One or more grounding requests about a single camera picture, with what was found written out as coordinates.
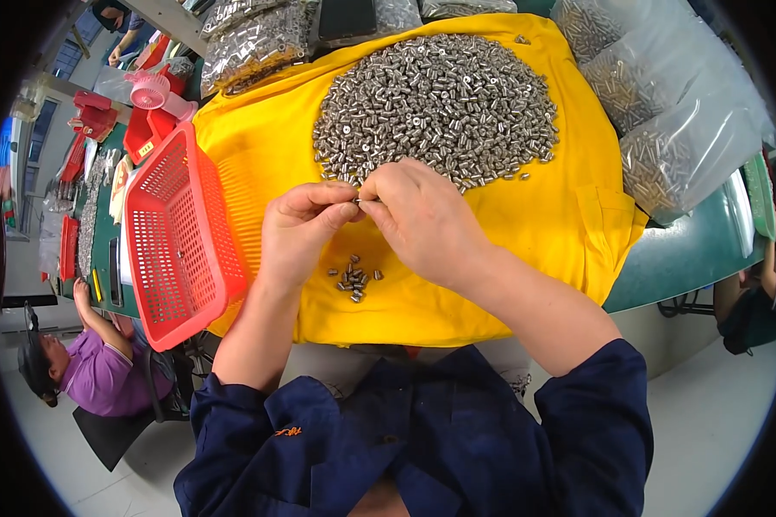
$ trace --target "green tray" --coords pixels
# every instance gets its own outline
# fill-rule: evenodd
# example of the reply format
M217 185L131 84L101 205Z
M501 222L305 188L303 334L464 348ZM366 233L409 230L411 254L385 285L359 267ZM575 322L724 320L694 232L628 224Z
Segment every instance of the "green tray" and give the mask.
M753 224L760 235L776 240L776 209L773 205L773 184L767 173L765 157L759 153L741 168L751 202Z

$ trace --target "pink fan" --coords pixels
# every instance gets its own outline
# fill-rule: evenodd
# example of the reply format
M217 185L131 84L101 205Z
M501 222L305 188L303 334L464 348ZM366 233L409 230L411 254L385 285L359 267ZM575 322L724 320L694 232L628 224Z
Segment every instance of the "pink fan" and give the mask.
M124 79L132 83L130 99L136 108L163 109L178 121L193 120L198 105L170 92L169 79L163 75L138 70L134 74L124 75Z

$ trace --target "window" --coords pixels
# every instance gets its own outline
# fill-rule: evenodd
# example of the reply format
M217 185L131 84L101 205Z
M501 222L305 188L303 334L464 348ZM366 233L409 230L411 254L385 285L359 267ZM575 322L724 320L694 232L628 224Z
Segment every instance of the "window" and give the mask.
M75 28L78 29L78 33L80 34L81 39L83 39L83 44L87 47L91 47L92 42L101 32L103 27L101 26L101 22L99 22L97 18L95 18L95 15L92 14L92 9L87 9L87 11L80 15L75 22ZM72 34L72 31L66 35L66 39L75 41L75 36Z
M43 101L41 114L38 116L37 120L34 121L34 126L31 130L29 161L40 161L41 151L43 150L43 142L46 140L46 133L49 132L49 126L52 123L52 116L54 115L54 110L57 108L58 104L55 101L51 101L49 99Z
M103 28L101 22L99 22L95 15L92 14L92 9L88 9L84 12L78 20L75 22L75 28L78 29L83 44L86 47L91 47L92 42ZM52 75L56 77L68 79L75 71L75 67L78 66L83 52L81 52L80 46L75 39L75 35L72 31L66 34L66 41L60 46L57 57L54 58L54 65L52 67Z
M83 52L77 43L71 40L64 41L57 57L54 58L52 75L63 79L72 77L72 72L75 71L82 57Z
M29 229L31 226L31 215L33 212L32 208L32 200L29 196L23 196L23 202L21 204L21 220L20 220L20 228L18 228L21 233L24 233L26 235L29 234Z
M23 189L25 192L34 192L34 187L37 185L38 171L40 171L38 167L26 166L26 173L23 176Z

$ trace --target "white paper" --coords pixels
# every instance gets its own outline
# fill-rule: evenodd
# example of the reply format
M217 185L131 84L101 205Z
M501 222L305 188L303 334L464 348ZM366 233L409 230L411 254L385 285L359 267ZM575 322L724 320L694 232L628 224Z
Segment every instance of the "white paper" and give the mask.
M121 215L121 238L118 241L118 253L121 257L119 269L121 270L121 283L126 285L132 285L132 268L129 258L129 245L126 242L126 195L129 193L130 185L135 179L135 174L140 169L135 169L130 172L128 178L126 178L126 187L124 192L124 210Z

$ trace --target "navy blue jacket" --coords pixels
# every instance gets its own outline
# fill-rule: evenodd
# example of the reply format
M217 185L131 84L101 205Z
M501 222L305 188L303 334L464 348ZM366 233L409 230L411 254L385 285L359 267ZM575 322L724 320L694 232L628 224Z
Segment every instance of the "navy blue jacket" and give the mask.
M419 371L380 360L344 400L299 377L271 396L210 375L187 516L347 515L387 473L410 515L639 515L652 461L644 358L622 339L515 398L474 346Z

